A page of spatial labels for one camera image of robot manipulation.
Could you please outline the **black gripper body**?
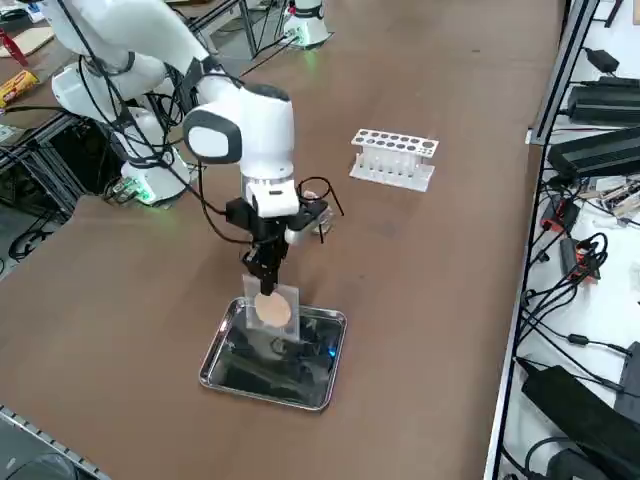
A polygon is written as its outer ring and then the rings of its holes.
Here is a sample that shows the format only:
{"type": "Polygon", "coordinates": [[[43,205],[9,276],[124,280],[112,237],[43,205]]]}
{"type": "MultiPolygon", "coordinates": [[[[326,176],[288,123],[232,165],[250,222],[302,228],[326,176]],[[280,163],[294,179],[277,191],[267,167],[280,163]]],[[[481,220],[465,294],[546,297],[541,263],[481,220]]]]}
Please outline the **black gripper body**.
{"type": "Polygon", "coordinates": [[[319,199],[303,201],[294,215],[262,218],[244,199],[236,198],[226,203],[225,217],[231,225],[249,232],[254,244],[283,240],[295,245],[320,225],[327,212],[328,203],[319,199]]]}

